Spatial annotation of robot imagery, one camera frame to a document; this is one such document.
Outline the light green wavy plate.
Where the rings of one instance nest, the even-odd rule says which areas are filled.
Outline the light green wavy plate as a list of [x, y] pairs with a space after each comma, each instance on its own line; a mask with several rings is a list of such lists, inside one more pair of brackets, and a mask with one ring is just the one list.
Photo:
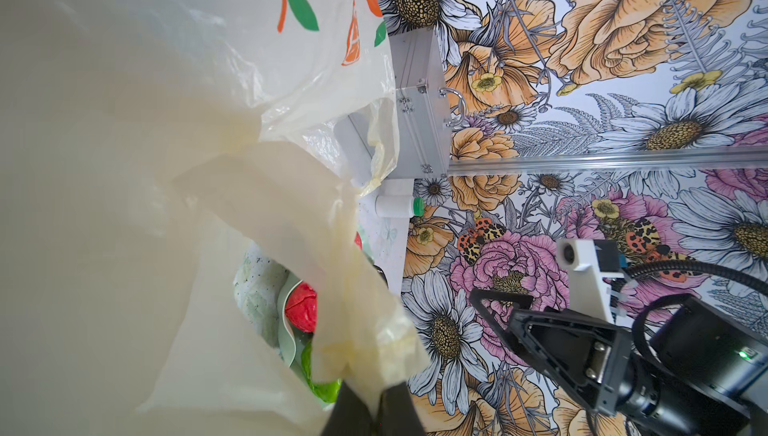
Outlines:
[[293, 273], [288, 273], [286, 282], [280, 289], [277, 298], [278, 309], [278, 346], [280, 356], [286, 366], [301, 372], [301, 355], [311, 334], [297, 329], [285, 315], [287, 301], [292, 292], [300, 285], [301, 280]]

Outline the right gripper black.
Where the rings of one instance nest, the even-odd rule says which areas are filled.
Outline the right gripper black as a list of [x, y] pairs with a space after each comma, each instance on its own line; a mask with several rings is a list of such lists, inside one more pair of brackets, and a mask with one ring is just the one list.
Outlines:
[[[527, 294], [473, 289], [469, 302], [483, 330], [481, 344], [501, 362], [527, 363], [586, 409], [615, 415], [631, 359], [630, 332], [570, 310], [527, 310], [533, 301]], [[382, 393], [377, 434], [426, 435], [405, 382]]]

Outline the cream translucent plastic bag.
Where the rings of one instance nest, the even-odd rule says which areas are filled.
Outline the cream translucent plastic bag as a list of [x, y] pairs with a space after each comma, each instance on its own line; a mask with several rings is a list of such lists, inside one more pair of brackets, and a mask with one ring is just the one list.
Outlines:
[[235, 301], [250, 245], [375, 415], [429, 363], [354, 242], [398, 149], [375, 0], [1, 0], [2, 433], [318, 434]]

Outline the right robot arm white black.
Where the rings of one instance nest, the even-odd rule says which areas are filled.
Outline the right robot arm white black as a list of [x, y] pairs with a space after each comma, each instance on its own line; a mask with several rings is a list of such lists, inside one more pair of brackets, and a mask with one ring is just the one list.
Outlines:
[[402, 300], [426, 346], [407, 383], [427, 435], [763, 435], [767, 343], [700, 300], [652, 337], [493, 291], [415, 284]]

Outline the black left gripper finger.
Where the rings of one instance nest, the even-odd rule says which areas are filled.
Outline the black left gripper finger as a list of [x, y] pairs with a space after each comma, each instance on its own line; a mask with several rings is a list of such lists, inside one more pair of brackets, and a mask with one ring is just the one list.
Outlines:
[[373, 417], [366, 404], [343, 383], [321, 436], [372, 436]]

